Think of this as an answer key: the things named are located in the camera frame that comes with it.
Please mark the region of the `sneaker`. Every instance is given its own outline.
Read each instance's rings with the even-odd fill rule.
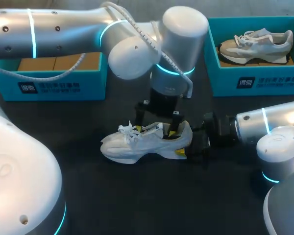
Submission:
[[[251,59],[285,64],[293,46],[293,33],[270,33],[265,28],[249,31],[244,36],[234,36],[219,45],[219,52],[225,59],[236,64],[246,64]]]
[[[105,137],[101,142],[101,152],[105,157],[118,163],[134,164],[148,153],[156,153],[168,159],[186,159],[176,150],[188,146],[192,142],[193,132],[187,121],[179,125],[174,136],[167,137],[170,125],[156,122],[137,131],[129,123],[119,126],[117,133]]]

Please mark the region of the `screw hole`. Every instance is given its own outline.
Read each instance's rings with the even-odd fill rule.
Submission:
[[[20,222],[24,225],[28,224],[28,217],[26,215],[21,215]]]
[[[9,31],[9,28],[8,28],[7,26],[4,26],[4,27],[2,28],[2,31],[6,33],[7,31]]]
[[[6,50],[6,51],[11,51],[12,48],[11,48],[11,47],[6,47],[5,50]]]

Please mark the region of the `black table surface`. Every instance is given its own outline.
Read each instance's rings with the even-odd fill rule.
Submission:
[[[213,98],[202,59],[193,81],[192,99],[177,108],[191,125],[200,125],[212,110],[233,115],[294,101],[294,96]],[[0,96],[0,105],[58,160],[73,235],[266,235],[254,151],[214,150],[208,169],[154,155],[124,165],[101,154],[101,139],[134,120],[134,105],[148,95],[148,75],[123,81],[110,72],[105,101],[4,102]],[[155,121],[166,120],[146,115],[146,124]]]

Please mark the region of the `gray sneaker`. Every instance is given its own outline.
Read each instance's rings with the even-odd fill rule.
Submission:
[[[287,63],[287,55],[293,46],[293,33],[270,33],[265,28],[249,31],[244,36],[234,36],[219,46],[220,54],[237,64],[246,64],[251,59],[271,63]]]

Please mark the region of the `cable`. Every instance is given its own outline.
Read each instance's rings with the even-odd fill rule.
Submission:
[[[54,77],[46,77],[46,78],[41,78],[41,77],[28,77],[28,76],[24,76],[24,75],[17,74],[17,73],[8,71],[8,70],[3,70],[3,69],[0,69],[0,73],[3,73],[3,74],[8,75],[8,76],[15,77],[15,78],[18,78],[18,79],[25,79],[25,80],[33,81],[33,82],[49,82],[49,81],[55,81],[55,80],[61,79],[63,77],[66,77],[71,72],[73,72],[80,65],[80,63],[83,61],[83,59],[85,58],[85,55],[86,55],[85,53],[81,54],[81,56],[78,59],[78,61],[69,70],[65,71],[64,73],[62,73],[60,75],[54,76]]]
[[[142,39],[148,45],[150,45],[153,50],[155,50],[158,53],[161,53],[162,57],[168,62],[168,64],[187,82],[188,91],[187,91],[186,97],[191,98],[193,93],[193,82],[189,79],[189,77],[183,71],[179,69],[179,67],[167,54],[165,54],[161,49],[159,49],[158,43],[154,43],[153,42],[154,40],[149,35],[142,32],[142,30],[138,27],[136,22],[123,9],[121,9],[118,5],[109,1],[106,1],[101,5],[101,7],[109,7],[109,6],[117,10],[131,24],[131,26],[142,37]]]

